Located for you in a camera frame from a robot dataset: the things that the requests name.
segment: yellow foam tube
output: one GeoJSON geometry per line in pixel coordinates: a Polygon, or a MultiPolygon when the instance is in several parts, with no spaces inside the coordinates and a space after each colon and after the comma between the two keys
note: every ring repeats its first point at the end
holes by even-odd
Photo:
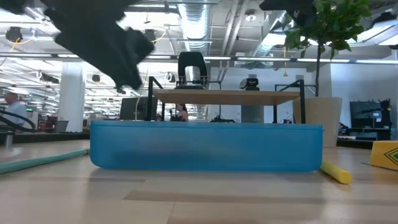
{"type": "Polygon", "coordinates": [[[350,172],[348,172],[347,170],[343,170],[342,168],[328,161],[322,162],[321,170],[323,170],[325,173],[329,174],[342,184],[349,184],[353,180],[353,176],[350,172]]]}

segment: blue plastic container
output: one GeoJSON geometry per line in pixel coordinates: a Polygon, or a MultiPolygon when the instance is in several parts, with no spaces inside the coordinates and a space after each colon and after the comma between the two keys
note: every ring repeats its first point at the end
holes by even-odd
{"type": "Polygon", "coordinates": [[[310,172],[322,126],[93,121],[90,157],[105,169],[310,172]]]}

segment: tree trunk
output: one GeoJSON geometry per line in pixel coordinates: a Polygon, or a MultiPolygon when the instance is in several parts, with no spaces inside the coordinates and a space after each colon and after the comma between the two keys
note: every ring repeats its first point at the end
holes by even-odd
{"type": "Polygon", "coordinates": [[[322,49],[322,44],[318,44],[317,75],[315,76],[315,96],[316,97],[319,96],[319,69],[320,69],[321,49],[322,49]]]}

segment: wooden platform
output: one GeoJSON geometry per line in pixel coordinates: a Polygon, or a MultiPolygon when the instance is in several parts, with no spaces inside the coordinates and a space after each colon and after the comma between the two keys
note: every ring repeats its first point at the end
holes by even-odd
{"type": "Polygon", "coordinates": [[[242,90],[154,90],[163,103],[274,106],[300,97],[299,92],[242,90]]]}

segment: woman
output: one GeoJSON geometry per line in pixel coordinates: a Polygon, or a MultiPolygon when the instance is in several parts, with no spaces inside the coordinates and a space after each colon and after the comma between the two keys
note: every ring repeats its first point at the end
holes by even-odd
{"type": "Polygon", "coordinates": [[[176,109],[178,111],[178,120],[188,122],[188,111],[185,104],[176,104],[176,109]]]}

